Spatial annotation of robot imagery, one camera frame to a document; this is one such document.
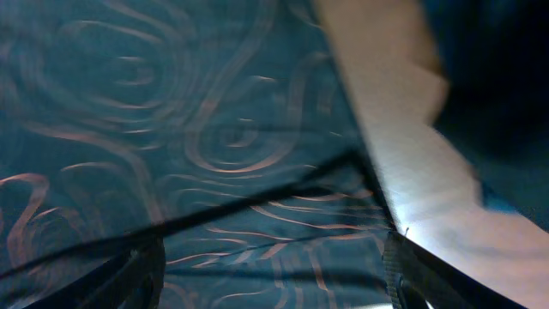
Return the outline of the black patterned sports jersey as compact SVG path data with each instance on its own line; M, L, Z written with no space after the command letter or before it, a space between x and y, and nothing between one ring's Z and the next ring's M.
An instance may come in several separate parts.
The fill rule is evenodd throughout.
M163 308L389 303L391 221L314 3L2 1L2 307L177 219Z

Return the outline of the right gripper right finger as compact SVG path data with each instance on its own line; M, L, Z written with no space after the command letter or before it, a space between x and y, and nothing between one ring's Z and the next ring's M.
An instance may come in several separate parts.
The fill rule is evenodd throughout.
M525 309L397 232L388 233L383 265L395 309Z

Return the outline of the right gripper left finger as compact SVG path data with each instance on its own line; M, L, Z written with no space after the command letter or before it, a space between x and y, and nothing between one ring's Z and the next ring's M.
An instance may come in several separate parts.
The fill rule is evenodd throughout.
M155 239L25 309L157 309L165 267L163 241Z

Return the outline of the dark blue clothes pile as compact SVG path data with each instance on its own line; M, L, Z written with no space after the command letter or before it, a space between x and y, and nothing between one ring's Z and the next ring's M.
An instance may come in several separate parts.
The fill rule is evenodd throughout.
M433 126L489 208L548 229L548 0L425 0L449 92Z

